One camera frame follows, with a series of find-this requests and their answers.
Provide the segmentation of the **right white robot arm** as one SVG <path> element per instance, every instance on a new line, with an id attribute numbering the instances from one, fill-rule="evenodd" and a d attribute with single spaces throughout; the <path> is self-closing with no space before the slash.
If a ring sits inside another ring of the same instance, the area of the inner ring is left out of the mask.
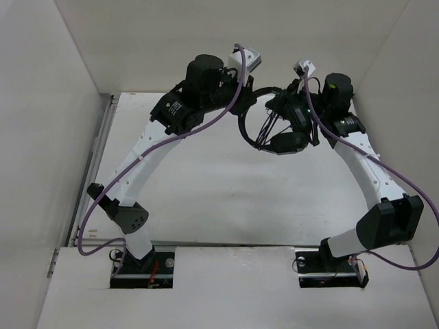
<path id="1" fill-rule="evenodd" d="M 312 128 L 322 132 L 353 174 L 368 209 L 354 228 L 321 241 L 319 265 L 332 270 L 355 254 L 412 240 L 424 203 L 408 195 L 382 167 L 364 124 L 351 112 L 350 77 L 331 73 L 318 93 L 310 92 L 310 79 L 308 73 L 300 73 L 295 96 L 304 103 Z"/>

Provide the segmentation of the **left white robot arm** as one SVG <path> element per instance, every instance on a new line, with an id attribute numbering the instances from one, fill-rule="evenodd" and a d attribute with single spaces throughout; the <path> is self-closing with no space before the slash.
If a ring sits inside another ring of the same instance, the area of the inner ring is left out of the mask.
<path id="1" fill-rule="evenodd" d="M 93 203 L 86 216 L 96 207 L 106 213 L 122 234 L 122 255 L 130 257 L 137 271 L 149 270 L 155 254 L 145 227 L 149 213 L 138 202 L 145 183 L 182 139 L 255 103 L 251 73 L 260 63 L 260 54 L 251 49 L 235 49 L 227 62 L 209 54 L 196 56 L 183 81 L 153 107 L 139 139 L 109 181 L 88 186 Z"/>

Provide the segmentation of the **black headphones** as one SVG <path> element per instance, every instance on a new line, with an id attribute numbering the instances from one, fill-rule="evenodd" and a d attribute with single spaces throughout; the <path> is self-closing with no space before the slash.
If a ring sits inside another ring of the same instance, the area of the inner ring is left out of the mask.
<path id="1" fill-rule="evenodd" d="M 248 133 L 247 116 L 257 102 L 238 117 L 239 132 L 251 147 L 271 154 L 288 155 L 320 144 L 318 127 L 311 118 L 303 93 L 279 87 L 260 88 L 253 93 L 257 101 L 263 96 L 269 99 L 265 102 L 267 117 L 255 138 Z"/>

